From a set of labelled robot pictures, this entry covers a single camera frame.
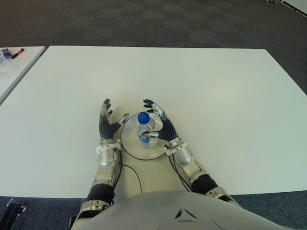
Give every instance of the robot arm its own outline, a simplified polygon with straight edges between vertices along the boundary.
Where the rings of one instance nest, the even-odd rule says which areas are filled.
[[[77,229],[90,218],[111,206],[117,181],[121,171],[121,145],[113,138],[118,129],[126,122],[129,114],[125,114],[116,123],[110,124],[109,118],[113,113],[110,100],[106,99],[101,107],[99,119],[100,145],[97,147],[97,173],[86,201],[82,204],[80,212],[72,226]]]
[[[221,199],[240,207],[222,187],[216,184],[207,171],[194,160],[193,154],[187,149],[188,144],[183,142],[177,135],[164,110],[151,100],[146,99],[144,102],[145,108],[151,108],[147,110],[149,113],[157,113],[160,116],[163,128],[157,132],[144,132],[142,136],[168,141],[168,145],[164,146],[165,153],[167,156],[172,155],[174,157],[175,171],[177,171],[179,177],[189,184],[191,191]]]

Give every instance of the marker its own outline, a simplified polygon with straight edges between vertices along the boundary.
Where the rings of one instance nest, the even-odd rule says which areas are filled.
[[[11,59],[15,59],[18,55],[20,55],[22,52],[24,52],[24,48],[21,48],[16,54],[14,54]]]

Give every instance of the robot forearm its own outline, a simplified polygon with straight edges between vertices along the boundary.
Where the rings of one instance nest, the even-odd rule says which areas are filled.
[[[99,154],[97,157],[98,170],[72,230],[77,229],[90,218],[111,206],[115,196],[114,189],[120,174],[120,147],[121,145],[114,143],[112,139],[102,140],[100,146],[97,147],[96,152]]]
[[[207,171],[194,160],[193,154],[186,148],[186,142],[183,142],[178,137],[170,141],[169,144],[169,146],[165,146],[165,152],[167,155],[173,154],[177,171],[188,182],[192,192],[218,198],[240,207],[222,187],[216,184]]]

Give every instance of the blue bottle cap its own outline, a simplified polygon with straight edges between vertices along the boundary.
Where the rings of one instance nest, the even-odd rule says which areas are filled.
[[[142,124],[145,125],[149,122],[149,114],[147,112],[141,112],[138,115],[138,121]]]

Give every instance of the round glass plate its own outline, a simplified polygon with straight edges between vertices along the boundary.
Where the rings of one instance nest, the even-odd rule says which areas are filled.
[[[162,122],[159,115],[149,113],[149,116],[155,121],[154,131],[162,129]],[[158,139],[156,146],[152,149],[144,148],[138,136],[138,114],[133,115],[126,121],[121,130],[121,144],[125,151],[139,160],[153,160],[164,154],[163,147],[167,144],[166,140]]]

